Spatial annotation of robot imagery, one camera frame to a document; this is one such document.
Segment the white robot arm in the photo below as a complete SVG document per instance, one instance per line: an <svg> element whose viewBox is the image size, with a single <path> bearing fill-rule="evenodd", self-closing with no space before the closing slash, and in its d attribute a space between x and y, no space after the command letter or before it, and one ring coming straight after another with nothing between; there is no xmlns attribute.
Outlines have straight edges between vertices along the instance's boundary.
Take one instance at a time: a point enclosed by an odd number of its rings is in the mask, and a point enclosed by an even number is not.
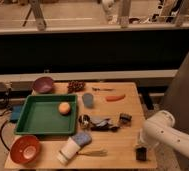
<svg viewBox="0 0 189 171"><path fill-rule="evenodd" d="M173 128L174 116L160 110L146 119L138 133L138 144L146 148L155 148L163 143L189 158L189 134Z"/></svg>

